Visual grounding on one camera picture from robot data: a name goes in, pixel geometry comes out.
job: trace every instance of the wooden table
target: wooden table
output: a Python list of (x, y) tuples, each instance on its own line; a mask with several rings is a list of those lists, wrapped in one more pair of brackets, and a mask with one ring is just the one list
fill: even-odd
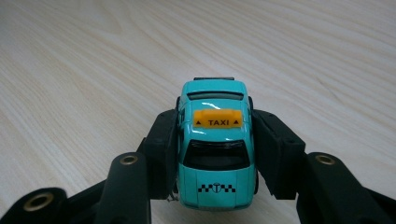
[[(72, 196), (135, 151), (193, 77), (235, 77), (306, 152), (396, 198), (394, 1), (0, 1), (0, 215)], [(153, 223), (299, 223), (260, 180), (245, 210), (152, 202)]]

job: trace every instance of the screw hole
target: screw hole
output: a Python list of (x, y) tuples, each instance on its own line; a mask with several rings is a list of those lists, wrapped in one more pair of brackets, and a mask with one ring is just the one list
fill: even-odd
[(317, 159), (317, 161), (326, 164), (326, 165), (334, 165), (335, 164), (335, 160), (333, 160), (331, 157), (325, 156), (325, 155), (317, 155), (315, 157), (315, 159)]
[(120, 160), (120, 163), (122, 165), (131, 165), (137, 162), (137, 157), (136, 156), (126, 156)]
[(26, 212), (34, 212), (40, 210), (49, 205), (53, 200), (53, 194), (51, 192), (44, 192), (35, 195), (29, 199), (23, 206)]

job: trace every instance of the toy car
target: toy car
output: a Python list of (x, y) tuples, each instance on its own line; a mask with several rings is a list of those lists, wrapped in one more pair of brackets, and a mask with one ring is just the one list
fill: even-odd
[(179, 198), (202, 210), (234, 210), (257, 192), (245, 84), (233, 78), (195, 78), (177, 99)]

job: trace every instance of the checkered pattern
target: checkered pattern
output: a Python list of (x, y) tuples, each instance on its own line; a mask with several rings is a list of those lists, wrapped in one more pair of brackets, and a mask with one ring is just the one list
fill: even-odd
[[(212, 189), (214, 192), (216, 190), (216, 186), (214, 186), (213, 184), (210, 185), (202, 185), (200, 188), (198, 188), (198, 192), (202, 193), (202, 192), (209, 192), (209, 190)], [(233, 185), (219, 185), (218, 186), (218, 193), (222, 192), (224, 190), (224, 192), (226, 193), (235, 193), (236, 189), (233, 188)]]

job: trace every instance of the light wood surface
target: light wood surface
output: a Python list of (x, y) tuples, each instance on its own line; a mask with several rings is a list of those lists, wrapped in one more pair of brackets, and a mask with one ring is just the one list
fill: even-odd
[[(396, 2), (0, 1), (0, 215), (106, 178), (193, 77), (235, 77), (306, 152), (396, 199)], [(263, 179), (245, 210), (152, 202), (153, 223), (299, 223)]]

